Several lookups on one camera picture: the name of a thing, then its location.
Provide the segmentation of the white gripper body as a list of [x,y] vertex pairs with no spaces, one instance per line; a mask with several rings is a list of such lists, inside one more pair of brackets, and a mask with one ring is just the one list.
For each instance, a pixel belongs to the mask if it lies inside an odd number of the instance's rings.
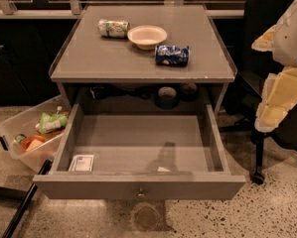
[[297,0],[276,23],[272,53],[275,61],[297,67]]

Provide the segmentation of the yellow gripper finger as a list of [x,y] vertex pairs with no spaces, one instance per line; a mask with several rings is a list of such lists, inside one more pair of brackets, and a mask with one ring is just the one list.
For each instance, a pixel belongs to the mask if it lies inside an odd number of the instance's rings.
[[251,48],[258,52],[272,52],[275,29],[276,26],[273,25],[268,30],[266,30],[252,43]]
[[263,133],[273,131],[296,104],[297,67],[285,66],[278,74],[269,73],[256,111],[255,129]]

